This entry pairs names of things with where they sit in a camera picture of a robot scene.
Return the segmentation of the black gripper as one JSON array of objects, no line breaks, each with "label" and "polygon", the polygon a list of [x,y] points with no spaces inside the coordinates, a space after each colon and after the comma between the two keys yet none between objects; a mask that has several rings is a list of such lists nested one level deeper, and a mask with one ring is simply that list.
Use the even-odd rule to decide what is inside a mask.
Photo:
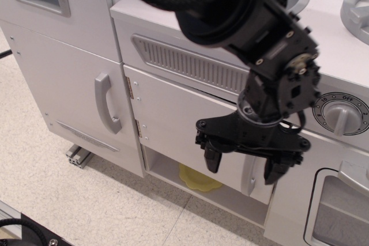
[{"label": "black gripper", "polygon": [[226,116],[200,119],[196,122],[195,142],[203,149],[206,167],[219,170],[222,154],[238,152],[266,158],[265,185],[275,184],[291,165],[302,162],[302,154],[311,143],[299,135],[306,123],[304,112],[298,112],[300,126],[292,127],[287,113],[276,124],[255,124],[235,111]]}]

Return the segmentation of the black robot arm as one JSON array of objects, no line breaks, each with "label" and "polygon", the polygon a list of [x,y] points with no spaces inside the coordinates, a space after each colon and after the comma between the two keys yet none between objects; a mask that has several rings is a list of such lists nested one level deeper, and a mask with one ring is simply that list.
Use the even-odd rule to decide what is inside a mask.
[{"label": "black robot arm", "polygon": [[265,184],[276,183],[302,162],[310,148],[299,128],[283,120],[320,97],[321,76],[315,63],[317,44],[310,31],[287,11],[288,0],[142,0],[172,11],[182,33],[205,47],[220,47],[250,69],[237,110],[197,122],[196,143],[206,166],[217,172],[224,153],[238,152],[266,159]]}]

